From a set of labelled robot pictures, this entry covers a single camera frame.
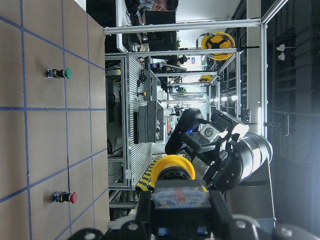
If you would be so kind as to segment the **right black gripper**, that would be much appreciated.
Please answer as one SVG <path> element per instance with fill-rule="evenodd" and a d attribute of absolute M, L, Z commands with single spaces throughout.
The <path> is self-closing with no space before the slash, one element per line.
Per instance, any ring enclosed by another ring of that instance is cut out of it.
<path fill-rule="evenodd" d="M 273 156 L 264 136 L 250 132 L 248 125 L 221 110 L 198 132 L 184 133 L 181 141 L 193 160 L 195 178 L 204 180 L 207 189 L 221 192 L 241 184 Z"/>

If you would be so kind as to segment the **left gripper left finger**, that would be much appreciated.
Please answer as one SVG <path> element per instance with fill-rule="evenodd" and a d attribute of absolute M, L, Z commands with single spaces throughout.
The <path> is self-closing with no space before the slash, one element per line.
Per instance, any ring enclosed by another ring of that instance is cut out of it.
<path fill-rule="evenodd" d="M 151 240 L 152 239 L 151 192 L 139 196 L 136 215 L 127 215 L 114 221 L 106 233 L 95 228 L 83 228 L 74 233 L 71 240 Z"/>

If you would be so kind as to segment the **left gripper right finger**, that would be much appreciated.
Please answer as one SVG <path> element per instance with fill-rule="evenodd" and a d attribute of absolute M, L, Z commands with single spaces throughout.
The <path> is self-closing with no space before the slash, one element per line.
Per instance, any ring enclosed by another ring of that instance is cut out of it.
<path fill-rule="evenodd" d="M 220 240 L 249 240 L 250 226 L 242 216 L 232 215 L 221 193 L 209 190 L 212 220 L 210 226 L 214 236 Z"/>

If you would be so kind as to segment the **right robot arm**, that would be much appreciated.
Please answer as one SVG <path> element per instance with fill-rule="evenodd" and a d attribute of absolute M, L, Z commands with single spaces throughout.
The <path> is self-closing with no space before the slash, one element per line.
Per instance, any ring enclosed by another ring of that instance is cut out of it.
<path fill-rule="evenodd" d="M 221 110 L 205 120 L 197 108 L 182 114 L 177 126 L 179 149 L 190 155 L 197 178 L 219 190 L 235 214 L 273 219 L 270 176 L 273 149 L 262 135 Z"/>

